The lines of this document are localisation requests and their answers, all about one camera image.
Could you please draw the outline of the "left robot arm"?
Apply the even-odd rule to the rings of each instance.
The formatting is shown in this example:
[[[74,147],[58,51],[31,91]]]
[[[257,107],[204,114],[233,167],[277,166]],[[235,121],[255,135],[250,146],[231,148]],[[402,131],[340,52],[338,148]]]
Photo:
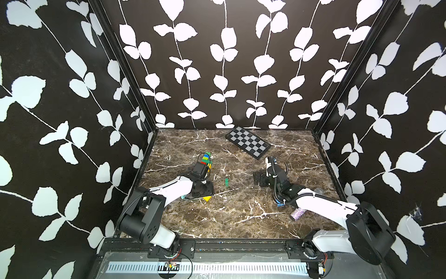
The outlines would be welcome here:
[[[143,244],[176,252],[179,237],[161,224],[165,207],[184,196],[197,199],[215,194],[214,185],[194,176],[178,176],[158,187],[136,188],[117,221],[117,229]]]

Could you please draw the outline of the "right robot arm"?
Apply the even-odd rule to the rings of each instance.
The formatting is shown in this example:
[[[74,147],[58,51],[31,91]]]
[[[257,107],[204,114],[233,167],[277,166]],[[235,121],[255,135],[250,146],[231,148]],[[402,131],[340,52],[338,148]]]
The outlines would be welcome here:
[[[340,231],[312,230],[301,245],[309,259],[340,252],[379,265],[396,241],[396,235],[372,204],[339,201],[294,184],[272,156],[266,158],[266,169],[255,172],[253,179],[256,185],[272,189],[275,203],[316,213],[342,227]]]

